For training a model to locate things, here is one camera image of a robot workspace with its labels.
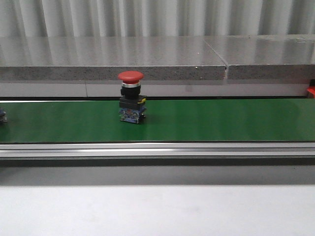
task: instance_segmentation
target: red object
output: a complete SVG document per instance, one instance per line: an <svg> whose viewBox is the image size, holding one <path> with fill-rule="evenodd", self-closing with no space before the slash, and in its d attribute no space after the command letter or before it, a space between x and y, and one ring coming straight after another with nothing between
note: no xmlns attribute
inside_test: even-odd
<svg viewBox="0 0 315 236"><path fill-rule="evenodd" d="M315 98L315 86L308 87L307 91L313 94L313 97Z"/></svg>
<svg viewBox="0 0 315 236"><path fill-rule="evenodd" d="M144 77L139 71L124 71L118 75L118 79L122 80L125 84L136 84Z"/></svg>

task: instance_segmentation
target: white corrugated wall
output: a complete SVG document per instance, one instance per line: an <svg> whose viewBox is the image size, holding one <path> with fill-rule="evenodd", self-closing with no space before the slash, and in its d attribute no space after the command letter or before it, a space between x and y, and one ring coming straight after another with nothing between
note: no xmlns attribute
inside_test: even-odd
<svg viewBox="0 0 315 236"><path fill-rule="evenodd" d="M315 0L0 0L0 36L314 33Z"/></svg>

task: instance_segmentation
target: chrome ring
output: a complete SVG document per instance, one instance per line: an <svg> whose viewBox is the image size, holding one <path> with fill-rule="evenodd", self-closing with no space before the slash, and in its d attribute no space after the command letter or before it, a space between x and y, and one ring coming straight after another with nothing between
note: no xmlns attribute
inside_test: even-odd
<svg viewBox="0 0 315 236"><path fill-rule="evenodd" d="M136 88L140 86L140 82L136 83L136 84L126 84L126 83L122 83L122 86L125 88Z"/></svg>

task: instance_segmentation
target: green conveyor belt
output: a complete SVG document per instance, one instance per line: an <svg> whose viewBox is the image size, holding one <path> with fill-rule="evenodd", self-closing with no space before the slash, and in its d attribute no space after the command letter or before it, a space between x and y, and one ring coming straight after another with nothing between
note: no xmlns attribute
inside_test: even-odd
<svg viewBox="0 0 315 236"><path fill-rule="evenodd" d="M1 143L315 141L315 99L152 100L140 125L119 121L118 101L1 107Z"/></svg>

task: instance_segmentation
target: red mushroom button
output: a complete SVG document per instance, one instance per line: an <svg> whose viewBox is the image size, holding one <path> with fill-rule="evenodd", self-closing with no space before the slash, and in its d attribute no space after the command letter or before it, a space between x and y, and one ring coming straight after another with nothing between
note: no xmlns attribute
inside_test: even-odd
<svg viewBox="0 0 315 236"><path fill-rule="evenodd" d="M118 75L118 79L122 80L125 84L136 84L144 77L139 71L124 71Z"/></svg>

